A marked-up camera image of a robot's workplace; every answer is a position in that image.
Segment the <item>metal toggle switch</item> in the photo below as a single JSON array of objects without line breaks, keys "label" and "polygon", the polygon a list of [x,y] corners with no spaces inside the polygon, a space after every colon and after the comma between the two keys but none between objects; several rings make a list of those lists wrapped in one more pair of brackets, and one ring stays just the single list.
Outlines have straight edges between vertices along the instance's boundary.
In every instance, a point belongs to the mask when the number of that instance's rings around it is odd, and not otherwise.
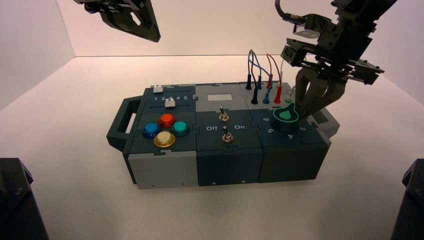
[{"label": "metal toggle switch", "polygon": [[234,141],[234,137],[233,135],[231,135],[231,133],[228,132],[228,129],[226,126],[224,126],[222,128],[222,130],[224,131],[224,136],[222,136],[222,140],[226,143],[230,143],[232,141]]},{"label": "metal toggle switch", "polygon": [[228,121],[228,119],[230,119],[230,117],[228,116],[228,114],[224,111],[224,108],[222,106],[219,107],[219,110],[221,111],[221,114],[219,115],[219,120],[221,120],[222,122],[226,122]]}]

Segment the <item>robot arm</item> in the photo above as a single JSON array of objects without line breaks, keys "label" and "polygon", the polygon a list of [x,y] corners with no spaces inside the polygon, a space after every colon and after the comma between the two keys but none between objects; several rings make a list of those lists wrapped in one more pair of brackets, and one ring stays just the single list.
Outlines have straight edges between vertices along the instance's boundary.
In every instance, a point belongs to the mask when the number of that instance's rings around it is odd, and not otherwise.
[{"label": "robot arm", "polygon": [[159,42],[158,23],[150,0],[74,0],[84,4],[90,14],[100,13],[101,19],[110,27]]},{"label": "robot arm", "polygon": [[[378,20],[397,0],[334,0],[338,23],[317,14],[296,16],[275,7],[283,20],[293,23],[295,35],[317,38],[317,45],[287,39],[281,57],[293,67],[301,67],[296,77],[295,106],[305,118],[337,101],[351,79],[372,85],[379,74],[378,66],[360,57],[372,41],[369,35]],[[305,60],[306,54],[316,62]]]}]

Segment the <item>carrying handle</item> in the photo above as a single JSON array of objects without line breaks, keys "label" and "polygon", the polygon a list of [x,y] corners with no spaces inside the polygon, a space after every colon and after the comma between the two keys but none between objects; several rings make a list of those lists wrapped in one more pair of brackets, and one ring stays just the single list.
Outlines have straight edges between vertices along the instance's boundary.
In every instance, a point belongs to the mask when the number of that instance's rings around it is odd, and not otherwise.
[{"label": "carrying handle", "polygon": [[142,100],[143,96],[124,99],[109,128],[109,132],[106,136],[107,141],[109,145],[121,152],[124,150],[127,140],[130,138],[130,133],[125,133],[125,131],[130,123],[131,116],[133,114],[139,114],[138,110]]}]

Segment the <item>yellow button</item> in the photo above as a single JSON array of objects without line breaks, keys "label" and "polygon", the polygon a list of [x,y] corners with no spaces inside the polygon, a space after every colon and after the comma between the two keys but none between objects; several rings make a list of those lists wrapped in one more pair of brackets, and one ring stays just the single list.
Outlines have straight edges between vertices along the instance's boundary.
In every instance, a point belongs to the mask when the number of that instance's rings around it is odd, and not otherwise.
[{"label": "yellow button", "polygon": [[175,136],[169,131],[161,131],[154,137],[153,143],[159,148],[166,148],[175,143]]}]

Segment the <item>blue cable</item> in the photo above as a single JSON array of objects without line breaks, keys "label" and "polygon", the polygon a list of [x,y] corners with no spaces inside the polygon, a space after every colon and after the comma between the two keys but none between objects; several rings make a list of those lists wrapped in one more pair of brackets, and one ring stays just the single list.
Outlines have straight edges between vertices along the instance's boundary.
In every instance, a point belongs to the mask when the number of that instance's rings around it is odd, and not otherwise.
[{"label": "blue cable", "polygon": [[256,56],[256,53],[252,49],[249,51],[249,56],[248,56],[248,60],[249,61],[251,59],[250,55],[252,55],[254,57],[254,59],[256,60],[256,63],[257,63],[258,68],[259,68],[259,76],[262,76],[262,67],[261,67],[261,64],[258,61],[258,57]]},{"label": "blue cable", "polygon": [[267,72],[267,70],[265,70],[265,68],[261,67],[260,65],[257,65],[254,63],[253,58],[251,59],[251,55],[255,57],[256,62],[259,63],[258,58],[256,57],[256,54],[252,54],[253,51],[249,52],[249,55],[247,56],[247,60],[249,61],[249,63],[253,64],[253,66],[259,68],[259,75],[262,76],[262,71],[264,71],[266,73],[266,75],[268,75],[268,77],[270,76],[270,74]]}]

